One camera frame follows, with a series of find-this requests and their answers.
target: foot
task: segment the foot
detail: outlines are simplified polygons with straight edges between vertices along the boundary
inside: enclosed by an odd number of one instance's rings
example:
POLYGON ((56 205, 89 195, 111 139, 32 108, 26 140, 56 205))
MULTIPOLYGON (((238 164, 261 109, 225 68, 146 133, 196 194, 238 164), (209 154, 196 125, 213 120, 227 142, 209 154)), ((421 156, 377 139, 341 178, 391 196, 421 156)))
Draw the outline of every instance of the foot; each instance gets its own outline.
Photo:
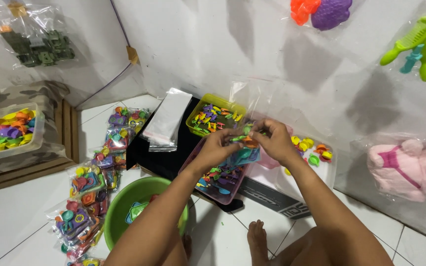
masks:
POLYGON ((190 257, 192 256, 192 237, 184 235, 182 242, 184 244, 186 259, 190 261, 190 257))
POLYGON ((269 261, 267 256, 267 233, 262 228, 264 222, 253 221, 249 224, 248 243, 252 266, 264 266, 269 261))

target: hand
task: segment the hand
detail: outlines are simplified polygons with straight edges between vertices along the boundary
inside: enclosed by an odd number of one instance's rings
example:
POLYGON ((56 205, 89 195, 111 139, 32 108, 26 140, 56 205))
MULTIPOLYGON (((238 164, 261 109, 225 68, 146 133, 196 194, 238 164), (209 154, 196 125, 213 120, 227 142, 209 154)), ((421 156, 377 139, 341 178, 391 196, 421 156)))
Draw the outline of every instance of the hand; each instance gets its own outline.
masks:
POLYGON ((256 122, 249 136, 258 141, 266 153, 281 165, 285 164, 291 154, 298 154, 285 125, 273 119, 256 122), (266 135, 259 133, 260 130, 264 130, 266 135))
POLYGON ((200 173, 205 173, 213 167, 221 164, 229 155, 240 150, 242 143, 232 143, 223 147, 232 136, 241 135, 240 130, 222 129, 211 133, 197 157, 188 165, 188 168, 200 173))

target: black cloth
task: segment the black cloth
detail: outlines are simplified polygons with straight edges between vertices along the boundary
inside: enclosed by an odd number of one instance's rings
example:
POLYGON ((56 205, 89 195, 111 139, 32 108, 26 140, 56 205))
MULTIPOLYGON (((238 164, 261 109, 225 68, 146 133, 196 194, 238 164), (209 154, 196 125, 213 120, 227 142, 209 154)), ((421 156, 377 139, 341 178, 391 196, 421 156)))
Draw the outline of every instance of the black cloth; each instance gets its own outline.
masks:
MULTIPOLYGON (((157 175, 167 178, 169 180, 174 180, 177 177, 180 168, 183 166, 184 162, 190 156, 193 149, 196 147, 198 142, 202 139, 200 136, 197 136, 190 132, 185 122, 188 116, 195 109, 196 105, 200 102, 197 98, 192 98, 187 108, 185 109, 184 115, 180 122, 180 127, 178 128, 178 137, 177 137, 177 150, 171 152, 149 152, 149 142, 141 138, 142 132, 146 128, 146 125, 150 123, 151 119, 155 116, 155 112, 151 117, 146 121, 143 129, 134 137, 133 141, 126 150, 126 168, 130 169, 134 165, 139 164, 147 170, 156 173, 157 175)), ((207 195, 197 191, 206 198, 214 201, 212 198, 207 195)), ((233 199, 233 201, 228 205, 223 205, 215 201, 215 203, 225 212, 231 212, 237 210, 243 206, 243 202, 238 199, 233 199)))

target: stuffed animal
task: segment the stuffed animal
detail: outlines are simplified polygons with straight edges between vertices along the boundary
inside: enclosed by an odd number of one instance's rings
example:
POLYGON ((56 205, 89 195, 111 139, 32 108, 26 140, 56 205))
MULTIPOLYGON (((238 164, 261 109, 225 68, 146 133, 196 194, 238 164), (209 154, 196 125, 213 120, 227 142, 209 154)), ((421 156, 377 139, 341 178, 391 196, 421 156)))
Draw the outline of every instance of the stuffed animal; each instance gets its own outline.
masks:
POLYGON ((411 201, 426 200, 426 148, 421 141, 373 146, 367 166, 382 192, 411 201))

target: green toy bowl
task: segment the green toy bowl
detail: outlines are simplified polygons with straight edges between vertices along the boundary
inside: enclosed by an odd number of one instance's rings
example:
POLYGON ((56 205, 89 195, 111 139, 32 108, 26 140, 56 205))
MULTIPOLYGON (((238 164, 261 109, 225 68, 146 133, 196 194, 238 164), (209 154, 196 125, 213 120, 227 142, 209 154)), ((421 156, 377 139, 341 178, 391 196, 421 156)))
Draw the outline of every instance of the green toy bowl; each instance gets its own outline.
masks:
MULTIPOLYGON (((134 181, 122 189, 108 208, 105 218, 105 241, 111 250, 124 231, 129 226, 126 216, 134 202, 149 202, 153 194, 161 194, 171 183, 170 180, 158 177, 146 177, 134 181)), ((178 221, 180 235, 185 232, 188 220, 188 206, 182 212, 178 221)))

